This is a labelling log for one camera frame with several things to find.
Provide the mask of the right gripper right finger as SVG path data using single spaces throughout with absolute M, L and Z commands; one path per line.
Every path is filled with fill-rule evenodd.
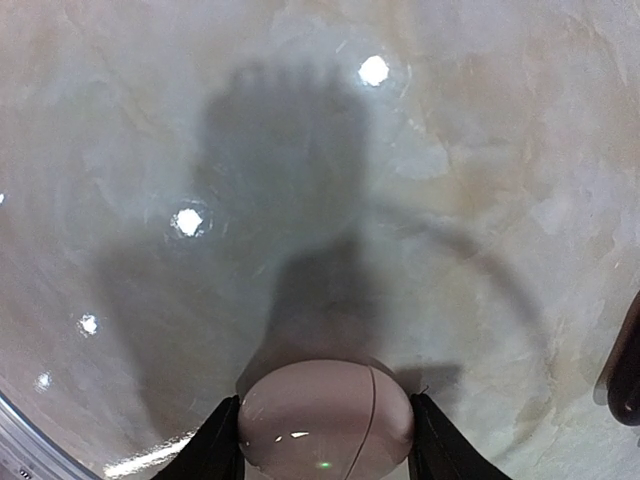
M 510 480 L 484 458 L 426 394 L 410 397 L 414 440 L 408 456 L 411 480 Z

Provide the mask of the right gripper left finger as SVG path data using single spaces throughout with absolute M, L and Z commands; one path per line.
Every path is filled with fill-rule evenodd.
M 157 480 L 243 480 L 245 460 L 239 445 L 238 395 L 225 398 Z

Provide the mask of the pinkish white round case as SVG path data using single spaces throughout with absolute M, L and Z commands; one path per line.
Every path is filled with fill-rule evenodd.
M 270 479 L 381 479 L 408 456 L 414 414 L 385 372 L 310 360 L 257 381 L 238 428 L 246 461 Z

